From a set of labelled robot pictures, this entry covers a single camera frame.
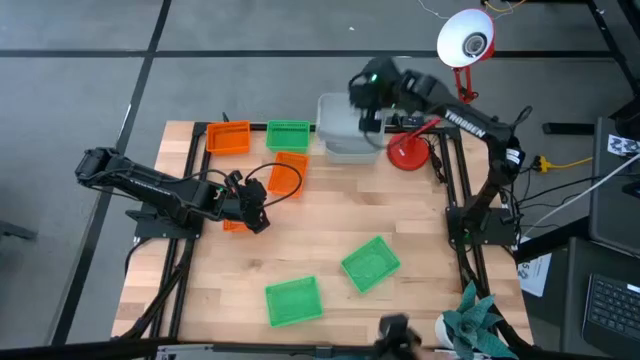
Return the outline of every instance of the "orange plastic basket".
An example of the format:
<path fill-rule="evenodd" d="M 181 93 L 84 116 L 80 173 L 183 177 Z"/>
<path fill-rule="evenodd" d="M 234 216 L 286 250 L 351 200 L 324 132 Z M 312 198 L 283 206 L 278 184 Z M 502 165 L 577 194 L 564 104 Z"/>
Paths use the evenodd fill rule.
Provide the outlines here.
<path fill-rule="evenodd" d="M 302 185 L 304 185 L 304 178 L 307 173 L 307 167 L 309 166 L 309 156 L 288 152 L 279 152 L 276 154 L 276 162 L 285 163 L 293 166 L 302 175 Z M 292 192 L 298 185 L 298 175 L 291 169 L 284 166 L 274 166 L 271 170 L 271 179 L 269 179 L 269 190 L 273 194 L 287 195 Z M 300 197 L 302 194 L 302 185 L 293 197 Z"/>
<path fill-rule="evenodd" d="M 215 155 L 249 152 L 249 121 L 231 121 L 207 125 L 207 151 Z"/>
<path fill-rule="evenodd" d="M 243 222 L 224 220 L 222 222 L 222 230 L 227 232 L 248 231 L 249 228 Z"/>

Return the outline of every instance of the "wooden tabletop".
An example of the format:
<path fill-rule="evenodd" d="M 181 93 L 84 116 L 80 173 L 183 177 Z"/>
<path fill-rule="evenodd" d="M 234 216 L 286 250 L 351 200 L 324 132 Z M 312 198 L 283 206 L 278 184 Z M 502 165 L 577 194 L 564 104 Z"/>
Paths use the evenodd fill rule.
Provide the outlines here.
<path fill-rule="evenodd" d="M 193 122 L 167 122 L 155 168 L 181 177 Z M 251 169 L 275 159 L 265 147 L 266 132 L 253 132 L 249 154 L 212 156 L 210 168 Z M 455 154 L 449 144 L 451 154 Z M 484 143 L 463 136 L 473 192 L 486 178 Z M 204 149 L 204 137 L 198 159 Z M 444 208 L 447 193 L 426 166 L 412 172 L 393 167 L 381 155 L 375 165 L 333 165 L 324 146 L 313 139 L 311 167 L 299 199 L 268 208 L 271 226 L 259 235 L 227 233 L 222 223 L 205 222 L 197 241 L 183 308 L 179 339 L 195 342 L 371 345 L 380 317 L 403 312 L 423 338 L 437 346 L 434 323 L 461 299 L 454 251 L 447 245 Z M 457 163 L 452 156 L 454 177 Z M 270 169 L 257 178 L 268 183 Z M 210 180 L 222 182 L 212 174 Z M 462 190 L 456 184 L 461 198 Z M 381 235 L 402 265 L 365 295 L 358 293 L 340 261 Z M 113 327 L 128 330 L 155 296 L 167 240 L 152 240 L 133 255 Z M 484 246 L 486 269 L 496 305 L 525 340 L 532 342 L 516 266 L 502 248 Z M 324 316 L 271 328 L 265 286 L 307 275 L 318 278 Z M 168 333 L 173 298 L 168 301 L 161 334 Z"/>

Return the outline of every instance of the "lamp shade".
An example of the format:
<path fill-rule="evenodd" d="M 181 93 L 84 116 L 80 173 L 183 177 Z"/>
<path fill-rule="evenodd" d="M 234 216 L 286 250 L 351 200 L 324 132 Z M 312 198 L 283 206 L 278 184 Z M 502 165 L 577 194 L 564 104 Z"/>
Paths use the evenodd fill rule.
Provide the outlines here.
<path fill-rule="evenodd" d="M 494 30 L 491 17 L 479 9 L 453 15 L 438 35 L 438 57 L 453 68 L 469 66 L 493 55 Z"/>

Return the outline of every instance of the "green plastic basket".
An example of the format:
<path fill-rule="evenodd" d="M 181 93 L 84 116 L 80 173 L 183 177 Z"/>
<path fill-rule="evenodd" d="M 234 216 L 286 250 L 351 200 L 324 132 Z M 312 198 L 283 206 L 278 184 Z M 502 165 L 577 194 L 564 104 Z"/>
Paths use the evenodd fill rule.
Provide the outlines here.
<path fill-rule="evenodd" d="M 267 124 L 267 147 L 273 151 L 304 154 L 309 147 L 308 121 L 272 120 Z"/>
<path fill-rule="evenodd" d="M 269 285 L 265 292 L 269 323 L 273 327 L 296 324 L 323 314 L 315 276 Z"/>
<path fill-rule="evenodd" d="M 358 291 L 364 294 L 398 270 L 400 260 L 384 239 L 376 236 L 341 264 Z"/>

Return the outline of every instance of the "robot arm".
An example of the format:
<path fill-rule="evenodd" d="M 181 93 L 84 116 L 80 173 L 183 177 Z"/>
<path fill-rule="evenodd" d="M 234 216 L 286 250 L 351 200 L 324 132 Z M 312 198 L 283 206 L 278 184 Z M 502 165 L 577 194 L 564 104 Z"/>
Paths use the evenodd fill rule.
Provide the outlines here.
<path fill-rule="evenodd" d="M 489 151 L 488 178 L 478 195 L 467 201 L 461 217 L 465 232 L 483 230 L 491 201 L 501 187 L 515 181 L 524 161 L 525 153 L 514 136 L 518 121 L 513 125 L 500 123 L 496 117 L 458 100 L 438 79 L 413 70 L 400 73 L 389 58 L 371 60 L 351 79 L 349 100 L 362 110 L 359 124 L 362 131 L 374 131 L 380 126 L 375 113 L 393 108 L 409 115 L 416 111 L 438 115 L 484 141 Z"/>
<path fill-rule="evenodd" d="M 238 171 L 229 174 L 224 185 L 178 179 L 137 164 L 115 149 L 95 148 L 85 151 L 75 174 L 81 185 L 113 186 L 153 206 L 178 226 L 188 226 L 194 217 L 242 221 L 254 233 L 269 226 L 263 208 L 266 190 L 255 179 L 241 185 Z"/>

